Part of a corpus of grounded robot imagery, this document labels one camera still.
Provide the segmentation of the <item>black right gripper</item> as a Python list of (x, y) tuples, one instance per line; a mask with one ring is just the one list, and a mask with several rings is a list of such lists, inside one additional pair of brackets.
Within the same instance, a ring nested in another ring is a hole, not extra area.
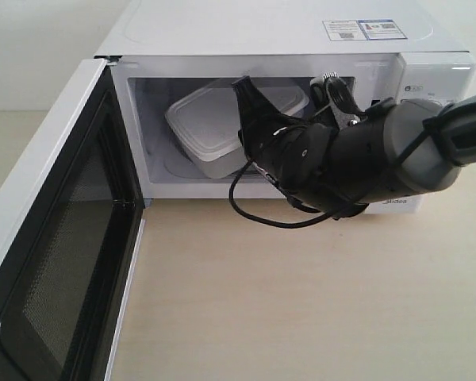
[(249, 76), (232, 84), (240, 119), (238, 137), (248, 167), (254, 167), (295, 209), (307, 214), (334, 211), (333, 218), (365, 210), (337, 194), (325, 178), (329, 148), (337, 129), (282, 114)]

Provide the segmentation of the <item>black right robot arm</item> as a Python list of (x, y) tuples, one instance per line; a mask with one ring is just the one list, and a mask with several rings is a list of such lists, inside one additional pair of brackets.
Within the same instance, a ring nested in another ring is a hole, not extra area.
[(476, 95), (445, 106), (385, 98), (361, 109), (346, 82), (328, 74), (311, 82), (315, 111), (303, 119), (282, 113), (247, 76), (232, 89), (246, 167), (310, 224), (443, 191), (476, 163)]

